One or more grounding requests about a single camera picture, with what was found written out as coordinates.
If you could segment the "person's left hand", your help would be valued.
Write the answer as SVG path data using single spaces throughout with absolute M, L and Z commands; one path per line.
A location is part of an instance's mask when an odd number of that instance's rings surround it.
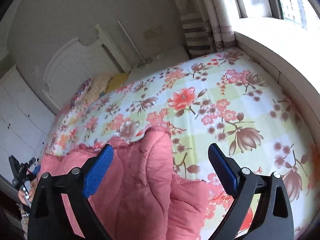
M 25 206 L 31 207 L 31 196 L 23 190 L 18 191 L 18 198 Z

